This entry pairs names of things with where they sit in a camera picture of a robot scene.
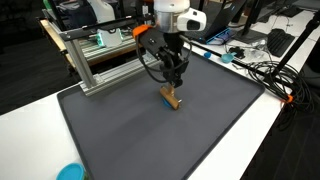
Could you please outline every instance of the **orange gripper part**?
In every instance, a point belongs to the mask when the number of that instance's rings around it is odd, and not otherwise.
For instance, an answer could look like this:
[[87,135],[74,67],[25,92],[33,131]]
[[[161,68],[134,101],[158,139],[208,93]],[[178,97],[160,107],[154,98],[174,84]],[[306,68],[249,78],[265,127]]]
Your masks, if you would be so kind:
[[138,36],[139,34],[145,32],[149,28],[152,28],[152,26],[146,25],[146,24],[143,24],[141,26],[138,26],[138,27],[134,28],[133,31],[132,31],[133,38],[136,39],[136,36]]

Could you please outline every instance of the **blue object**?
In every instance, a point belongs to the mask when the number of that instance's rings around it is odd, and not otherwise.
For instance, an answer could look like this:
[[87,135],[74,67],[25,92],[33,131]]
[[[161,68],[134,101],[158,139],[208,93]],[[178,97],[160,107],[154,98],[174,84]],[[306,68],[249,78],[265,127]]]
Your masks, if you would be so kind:
[[84,180],[85,172],[81,164],[72,163],[64,167],[57,176],[57,180]]
[[224,63],[230,63],[231,61],[233,61],[234,59],[234,56],[236,55],[237,53],[233,52],[233,53],[229,53],[229,54],[224,54],[221,56],[221,60],[222,62]]
[[165,98],[162,98],[162,101],[163,101],[163,104],[169,108],[172,108],[172,106],[170,105],[170,103],[165,99]]
[[205,57],[205,58],[210,58],[211,57],[211,53],[210,52],[206,52],[206,53],[204,53],[203,54],[203,56]]

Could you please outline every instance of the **white table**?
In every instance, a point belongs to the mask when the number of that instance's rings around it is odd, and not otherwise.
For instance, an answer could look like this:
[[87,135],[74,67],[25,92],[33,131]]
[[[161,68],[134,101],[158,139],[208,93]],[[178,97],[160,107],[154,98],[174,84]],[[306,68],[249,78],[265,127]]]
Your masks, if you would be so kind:
[[[310,12],[300,13],[290,20],[293,26],[288,33],[298,36],[313,17]],[[268,33],[275,17],[267,24],[257,24],[253,29]],[[286,27],[287,19],[279,17],[274,28]],[[310,36],[317,40],[318,28]],[[315,45],[307,40],[289,64],[300,70]],[[223,47],[207,46],[219,53]],[[204,51],[194,47],[194,51]],[[217,57],[211,60],[236,70],[231,64],[222,64]],[[0,179],[3,180],[54,180],[59,171],[72,162],[81,163],[67,124],[60,110],[56,94],[28,104],[0,116]],[[269,92],[263,93],[250,109],[229,130],[219,144],[191,175],[191,180],[223,179],[236,180],[241,177],[256,150],[262,143],[281,110],[280,101]]]

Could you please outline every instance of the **black cable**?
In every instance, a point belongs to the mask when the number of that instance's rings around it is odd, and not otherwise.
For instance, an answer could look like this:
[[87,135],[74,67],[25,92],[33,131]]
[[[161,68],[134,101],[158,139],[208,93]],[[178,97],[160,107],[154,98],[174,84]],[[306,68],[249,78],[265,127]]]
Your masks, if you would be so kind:
[[[192,52],[192,44],[191,42],[184,36],[180,36],[183,40],[185,40],[187,43],[189,43],[190,45],[190,49],[189,49],[189,52],[187,54],[187,56],[184,58],[185,61],[188,61],[190,55],[191,55],[191,52]],[[164,73],[164,72],[172,72],[172,71],[175,71],[176,69],[180,68],[182,65],[184,65],[184,62],[180,63],[178,66],[174,67],[174,63],[171,59],[171,57],[169,55],[167,55],[167,58],[169,59],[169,63],[171,64],[171,67],[172,69],[167,69],[167,70],[160,70],[160,69],[155,69],[155,68],[152,68],[152,67],[149,67],[148,65],[146,65],[146,63],[144,62],[143,60],[143,57],[142,57],[142,54],[141,54],[141,51],[140,51],[140,47],[139,47],[139,36],[136,36],[135,38],[135,41],[136,41],[136,52],[137,52],[137,56],[138,56],[138,59],[139,61],[141,62],[141,64],[143,65],[143,67],[146,69],[147,73],[149,74],[149,76],[155,80],[156,82],[158,83],[167,83],[168,80],[159,80],[157,79],[150,71],[154,71],[154,72],[159,72],[159,73]]]
[[229,53],[229,50],[227,48],[227,44],[224,44],[224,50],[226,51],[226,53]]
[[[271,59],[270,61],[250,63],[249,65],[255,71],[248,72],[252,79],[263,84],[266,89],[284,101],[285,113],[282,114],[278,124],[279,130],[282,131],[291,125],[298,111],[312,112],[314,102],[311,91],[303,79],[304,77],[292,66],[286,65],[280,72],[276,73],[276,77],[280,79],[281,83],[275,81],[271,74],[278,64],[279,62],[273,62]],[[263,70],[265,76],[258,75],[257,70]],[[285,83],[286,87],[292,90],[291,94],[287,93]]]
[[141,64],[143,65],[143,67],[146,69],[147,73],[149,74],[149,76],[156,82],[158,83],[166,83],[168,82],[167,80],[159,80],[157,79],[156,77],[153,76],[153,74],[150,72],[150,67],[147,66],[143,60],[143,57],[141,55],[141,52],[140,52],[140,47],[139,47],[139,41],[138,41],[138,36],[136,37],[136,52],[137,52],[137,56],[138,56],[138,59],[140,60]]

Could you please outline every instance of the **blue cup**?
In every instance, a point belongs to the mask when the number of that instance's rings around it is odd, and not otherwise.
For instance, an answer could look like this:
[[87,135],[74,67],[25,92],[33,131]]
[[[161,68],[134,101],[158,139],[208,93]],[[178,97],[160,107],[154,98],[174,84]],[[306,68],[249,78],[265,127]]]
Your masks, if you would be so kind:
[[87,180],[88,176],[83,166],[72,163],[64,167],[57,176],[56,180]]
[[233,53],[228,53],[228,54],[224,54],[221,56],[221,60],[223,63],[230,63],[231,61],[234,60],[234,56],[236,55],[237,53],[233,52]]

